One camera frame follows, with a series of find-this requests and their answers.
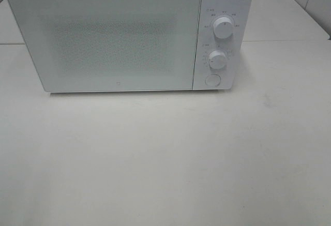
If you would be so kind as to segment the white round door button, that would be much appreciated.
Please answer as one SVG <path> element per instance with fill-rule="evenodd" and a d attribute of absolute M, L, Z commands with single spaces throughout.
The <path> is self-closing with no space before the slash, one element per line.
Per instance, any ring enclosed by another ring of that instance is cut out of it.
<path fill-rule="evenodd" d="M 221 77 L 217 74 L 211 74 L 205 79 L 205 84 L 212 87 L 217 87 L 221 83 Z"/>

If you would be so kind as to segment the white microwave knob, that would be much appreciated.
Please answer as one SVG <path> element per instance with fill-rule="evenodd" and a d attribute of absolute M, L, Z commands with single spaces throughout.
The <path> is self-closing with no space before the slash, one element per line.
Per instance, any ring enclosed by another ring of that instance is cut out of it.
<path fill-rule="evenodd" d="M 213 21 L 212 28 L 216 38 L 226 39 L 233 34 L 234 21 L 231 17 L 222 15 Z"/>
<path fill-rule="evenodd" d="M 223 51 L 213 51 L 208 56 L 211 69 L 222 69 L 227 65 L 228 58 Z"/>

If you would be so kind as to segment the white microwave door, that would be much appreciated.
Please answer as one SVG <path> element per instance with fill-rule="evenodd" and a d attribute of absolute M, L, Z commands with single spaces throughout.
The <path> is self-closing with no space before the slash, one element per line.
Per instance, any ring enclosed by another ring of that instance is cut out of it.
<path fill-rule="evenodd" d="M 200 0 L 8 0 L 47 92 L 191 89 Z"/>

